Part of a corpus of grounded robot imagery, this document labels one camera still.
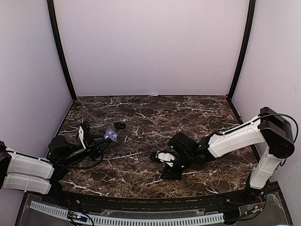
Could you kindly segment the purple charging case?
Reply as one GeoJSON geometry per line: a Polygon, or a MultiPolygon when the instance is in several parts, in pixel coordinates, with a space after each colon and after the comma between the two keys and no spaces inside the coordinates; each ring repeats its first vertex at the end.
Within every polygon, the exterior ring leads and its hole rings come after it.
{"type": "Polygon", "coordinates": [[[111,129],[107,129],[105,134],[104,134],[104,139],[110,139],[112,142],[117,143],[118,142],[118,134],[111,130],[111,129]]]}

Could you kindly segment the black earbud charging case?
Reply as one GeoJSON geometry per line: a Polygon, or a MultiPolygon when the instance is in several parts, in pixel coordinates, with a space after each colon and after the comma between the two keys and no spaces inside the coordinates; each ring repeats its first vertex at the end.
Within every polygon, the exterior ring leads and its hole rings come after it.
{"type": "Polygon", "coordinates": [[[123,122],[116,122],[116,123],[114,123],[114,128],[116,128],[116,129],[125,129],[126,124],[123,123],[123,122]]]}

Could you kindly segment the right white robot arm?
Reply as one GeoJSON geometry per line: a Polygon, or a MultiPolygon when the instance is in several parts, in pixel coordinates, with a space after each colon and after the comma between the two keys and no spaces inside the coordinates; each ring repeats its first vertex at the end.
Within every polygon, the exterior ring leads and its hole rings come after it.
{"type": "Polygon", "coordinates": [[[194,164],[214,161],[237,149],[265,143],[267,149],[250,175],[248,188],[240,193],[242,203],[250,204],[282,161],[294,153],[298,134],[292,132],[292,121],[295,120],[289,115],[263,107],[251,120],[225,132],[214,132],[199,142],[179,132],[167,144],[172,151],[158,151],[154,158],[164,163],[162,179],[180,180],[183,171],[194,164]]]}

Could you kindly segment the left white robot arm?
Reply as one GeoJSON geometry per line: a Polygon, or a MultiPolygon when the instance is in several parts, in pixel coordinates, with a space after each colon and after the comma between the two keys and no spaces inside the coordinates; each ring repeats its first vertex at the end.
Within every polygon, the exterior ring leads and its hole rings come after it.
{"type": "Polygon", "coordinates": [[[78,170],[78,163],[90,157],[94,164],[84,166],[91,169],[101,163],[97,157],[103,158],[105,148],[113,142],[108,135],[95,140],[88,136],[83,139],[82,145],[70,144],[65,137],[58,135],[49,144],[52,156],[38,158],[9,149],[4,142],[0,143],[0,187],[2,189],[15,189],[25,192],[31,191],[47,194],[56,205],[66,202],[66,194],[56,186],[69,172],[78,170]]]}

